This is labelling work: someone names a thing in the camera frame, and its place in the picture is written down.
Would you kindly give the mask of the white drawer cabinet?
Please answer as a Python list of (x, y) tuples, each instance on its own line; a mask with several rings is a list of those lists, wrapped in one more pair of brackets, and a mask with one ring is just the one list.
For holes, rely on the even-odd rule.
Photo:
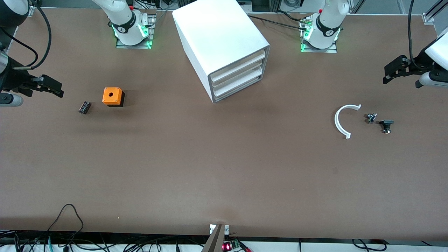
[(262, 80), (270, 44), (237, 0), (196, 0), (172, 15), (184, 52), (211, 102), (212, 73), (264, 50)]

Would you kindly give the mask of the white curved plastic arc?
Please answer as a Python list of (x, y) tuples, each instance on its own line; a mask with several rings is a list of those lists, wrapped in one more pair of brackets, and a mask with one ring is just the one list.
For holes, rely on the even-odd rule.
[(345, 110), (345, 109), (351, 109), (351, 110), (358, 111), (358, 110), (360, 110), (361, 107), (362, 107), (361, 104), (359, 104), (359, 105), (344, 105), (344, 106), (341, 106), (341, 107), (337, 110), (337, 112), (335, 113), (335, 116), (334, 116), (334, 124), (335, 124), (335, 126), (336, 126), (336, 129), (337, 129), (341, 134), (343, 134), (343, 135), (345, 136), (345, 139), (350, 139), (350, 138), (351, 138), (351, 133), (348, 132), (348, 131), (346, 131), (346, 130), (342, 127), (342, 125), (341, 125), (341, 123), (340, 123), (340, 119), (339, 119), (340, 113), (341, 113), (343, 110)]

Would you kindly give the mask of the orange box with hole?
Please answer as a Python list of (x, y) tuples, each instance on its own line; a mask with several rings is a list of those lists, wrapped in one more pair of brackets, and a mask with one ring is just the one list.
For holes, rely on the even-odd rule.
[(102, 103), (108, 107), (123, 107), (125, 92), (119, 87), (105, 87)]

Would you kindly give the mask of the red LED circuit board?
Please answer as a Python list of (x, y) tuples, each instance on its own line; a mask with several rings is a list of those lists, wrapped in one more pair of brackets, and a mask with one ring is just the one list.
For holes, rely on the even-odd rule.
[(240, 240), (234, 239), (223, 243), (222, 252), (252, 252), (252, 250)]

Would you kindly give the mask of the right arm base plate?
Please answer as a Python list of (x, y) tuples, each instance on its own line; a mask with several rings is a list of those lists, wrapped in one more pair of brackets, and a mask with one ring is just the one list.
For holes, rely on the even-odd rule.
[(139, 20), (136, 21), (136, 24), (130, 29), (131, 35), (136, 38), (141, 38), (136, 44), (127, 45), (123, 43), (119, 38), (119, 33), (117, 30), (114, 30), (115, 35), (115, 47), (116, 48), (126, 48), (126, 49), (151, 49), (153, 44), (153, 38), (155, 33), (155, 24), (157, 21), (157, 14), (147, 14), (141, 13), (139, 16)]

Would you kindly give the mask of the white plastic drawer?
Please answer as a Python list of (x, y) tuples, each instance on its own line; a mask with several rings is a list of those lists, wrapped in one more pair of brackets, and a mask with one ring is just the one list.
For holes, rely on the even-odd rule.
[(212, 73), (212, 85), (219, 86), (221, 83), (227, 82), (253, 68), (261, 66), (266, 55), (266, 51), (261, 50), (218, 70), (216, 73)]
[(217, 103), (230, 95), (256, 83), (260, 80), (261, 74), (255, 71), (251, 71), (247, 74), (243, 74), (242, 76), (238, 76), (235, 78), (231, 78), (218, 86), (213, 88), (213, 99), (214, 103)]
[(241, 86), (259, 79), (262, 75), (262, 61), (248, 64), (240, 69), (233, 68), (211, 77), (215, 96), (223, 96)]

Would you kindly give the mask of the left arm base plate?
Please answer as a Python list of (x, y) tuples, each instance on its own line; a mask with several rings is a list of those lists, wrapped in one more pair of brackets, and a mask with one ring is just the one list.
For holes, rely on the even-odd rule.
[(340, 30), (336, 32), (335, 37), (332, 39), (332, 44), (328, 48), (317, 48), (309, 42), (313, 31), (316, 29), (312, 25), (312, 16), (307, 16), (301, 19), (299, 22), (300, 28), (305, 28), (305, 30), (300, 31), (301, 40), (301, 52), (311, 52), (311, 53), (337, 53), (336, 41), (338, 39), (338, 34)]

